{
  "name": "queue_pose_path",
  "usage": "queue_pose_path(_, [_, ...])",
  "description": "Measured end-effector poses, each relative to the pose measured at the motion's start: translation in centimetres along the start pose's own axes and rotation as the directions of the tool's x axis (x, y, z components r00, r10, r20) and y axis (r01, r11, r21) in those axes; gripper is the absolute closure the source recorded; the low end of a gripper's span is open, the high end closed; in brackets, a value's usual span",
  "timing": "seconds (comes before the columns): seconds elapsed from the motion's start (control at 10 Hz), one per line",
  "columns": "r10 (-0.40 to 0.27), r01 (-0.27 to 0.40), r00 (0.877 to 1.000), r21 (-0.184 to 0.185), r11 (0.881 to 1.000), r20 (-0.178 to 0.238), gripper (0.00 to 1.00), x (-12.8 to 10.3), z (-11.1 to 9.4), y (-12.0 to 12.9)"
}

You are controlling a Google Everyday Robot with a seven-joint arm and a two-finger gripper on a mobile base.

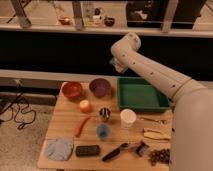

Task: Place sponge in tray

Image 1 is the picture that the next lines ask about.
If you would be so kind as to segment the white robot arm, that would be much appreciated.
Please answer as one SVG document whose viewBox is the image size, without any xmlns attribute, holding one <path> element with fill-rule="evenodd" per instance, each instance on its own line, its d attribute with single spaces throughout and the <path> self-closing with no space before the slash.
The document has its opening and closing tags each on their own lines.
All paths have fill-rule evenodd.
<svg viewBox="0 0 213 171">
<path fill-rule="evenodd" d="M 130 68 L 174 103 L 170 171 L 213 171 L 213 89 L 138 53 L 130 32 L 111 46 L 118 72 Z"/>
</svg>

